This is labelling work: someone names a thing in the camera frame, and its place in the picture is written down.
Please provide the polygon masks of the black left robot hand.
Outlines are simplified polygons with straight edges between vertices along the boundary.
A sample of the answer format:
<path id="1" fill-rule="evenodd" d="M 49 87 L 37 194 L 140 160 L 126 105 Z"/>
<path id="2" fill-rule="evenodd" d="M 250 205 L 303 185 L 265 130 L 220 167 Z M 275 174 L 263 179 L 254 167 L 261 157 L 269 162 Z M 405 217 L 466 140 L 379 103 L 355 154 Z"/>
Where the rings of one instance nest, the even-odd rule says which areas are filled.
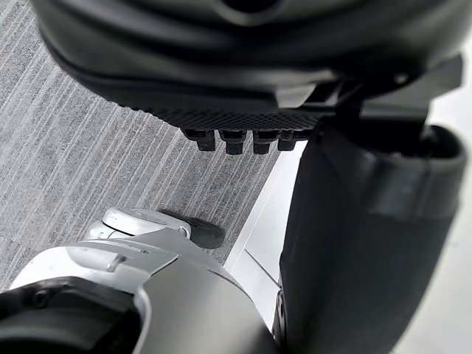
<path id="1" fill-rule="evenodd" d="M 77 82 L 213 151 L 307 145 L 280 257 L 289 353 L 390 353 L 432 278 L 466 151 L 427 125 L 461 85 L 469 1 L 34 1 Z"/>

